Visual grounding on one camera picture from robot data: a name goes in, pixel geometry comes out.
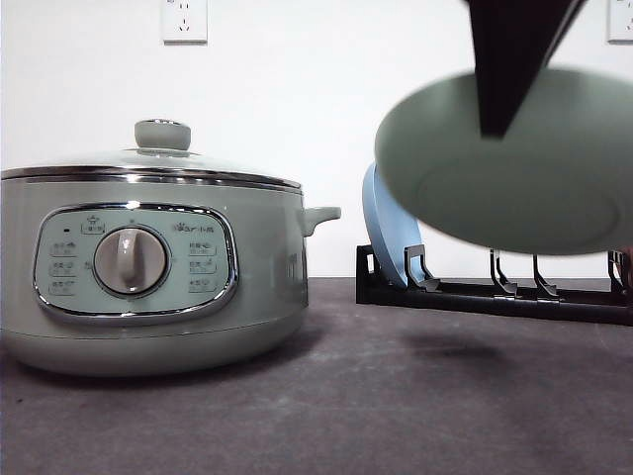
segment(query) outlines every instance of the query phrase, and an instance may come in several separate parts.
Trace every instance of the dish rack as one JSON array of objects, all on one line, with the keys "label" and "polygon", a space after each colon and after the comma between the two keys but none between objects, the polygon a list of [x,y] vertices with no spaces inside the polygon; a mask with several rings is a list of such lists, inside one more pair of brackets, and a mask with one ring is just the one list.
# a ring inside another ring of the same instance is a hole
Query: dish rack
[{"label": "dish rack", "polygon": [[[444,282],[433,277],[425,263],[423,244],[406,247],[404,253],[407,287],[401,289],[381,273],[371,245],[356,247],[357,304],[633,326],[631,262],[623,252],[607,253],[608,291],[558,288],[541,275],[536,255],[532,257],[535,286],[526,287],[511,282],[503,274],[500,253],[495,249],[490,254],[489,284]],[[416,279],[411,272],[411,262],[416,258],[426,276],[424,280]],[[620,276],[616,275],[616,266],[620,266]]]}]

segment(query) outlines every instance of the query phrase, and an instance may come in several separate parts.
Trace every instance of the plate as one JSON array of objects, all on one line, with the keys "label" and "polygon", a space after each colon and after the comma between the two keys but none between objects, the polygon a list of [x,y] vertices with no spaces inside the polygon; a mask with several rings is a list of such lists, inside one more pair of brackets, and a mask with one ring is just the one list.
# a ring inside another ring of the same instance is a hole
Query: plate
[{"label": "plate", "polygon": [[505,137],[482,138],[474,74],[404,99],[376,135],[396,200],[456,238],[534,254],[633,242],[633,85],[544,69]]},{"label": "plate", "polygon": [[[421,244],[422,237],[417,219],[394,200],[375,163],[370,165],[363,179],[363,214],[383,274],[392,284],[406,288],[405,247]],[[419,259],[412,261],[411,272],[418,280],[424,278]]]}]

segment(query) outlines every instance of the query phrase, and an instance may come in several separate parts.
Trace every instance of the electrical socket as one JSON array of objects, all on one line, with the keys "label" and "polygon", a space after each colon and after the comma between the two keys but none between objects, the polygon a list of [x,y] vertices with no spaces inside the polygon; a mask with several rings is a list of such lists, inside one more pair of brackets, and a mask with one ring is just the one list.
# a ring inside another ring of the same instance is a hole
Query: electrical socket
[{"label": "electrical socket", "polygon": [[633,43],[633,0],[609,0],[608,41]]},{"label": "electrical socket", "polygon": [[162,38],[170,44],[207,42],[208,0],[161,0]]}]

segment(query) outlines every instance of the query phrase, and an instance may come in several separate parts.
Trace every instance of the black object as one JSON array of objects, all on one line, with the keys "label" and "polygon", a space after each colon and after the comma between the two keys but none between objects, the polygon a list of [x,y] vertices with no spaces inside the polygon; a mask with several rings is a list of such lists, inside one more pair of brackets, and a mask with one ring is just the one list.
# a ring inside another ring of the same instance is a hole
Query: black object
[{"label": "black object", "polygon": [[[558,289],[548,283],[533,257],[536,287],[510,282],[501,271],[497,250],[491,250],[491,284],[442,282],[426,268],[423,245],[404,249],[408,287],[391,285],[380,271],[371,245],[356,248],[356,303],[438,309],[507,317],[567,320],[633,327],[633,282],[629,282],[631,262],[625,253],[607,255],[611,279],[609,291]],[[373,271],[368,258],[372,258]],[[427,278],[417,281],[409,272],[410,261],[419,258]],[[621,278],[615,275],[620,266]]]},{"label": "black object", "polygon": [[505,135],[584,3],[469,0],[482,135]]}]

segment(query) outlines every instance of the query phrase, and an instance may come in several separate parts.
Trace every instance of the control panel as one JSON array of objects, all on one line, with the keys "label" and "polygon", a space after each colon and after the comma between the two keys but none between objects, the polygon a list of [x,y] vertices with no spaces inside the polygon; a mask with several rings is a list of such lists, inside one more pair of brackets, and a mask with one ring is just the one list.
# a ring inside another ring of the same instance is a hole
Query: control panel
[{"label": "control panel", "polygon": [[223,305],[236,266],[230,225],[215,210],[84,205],[45,219],[34,285],[45,305],[69,315],[175,321]]}]

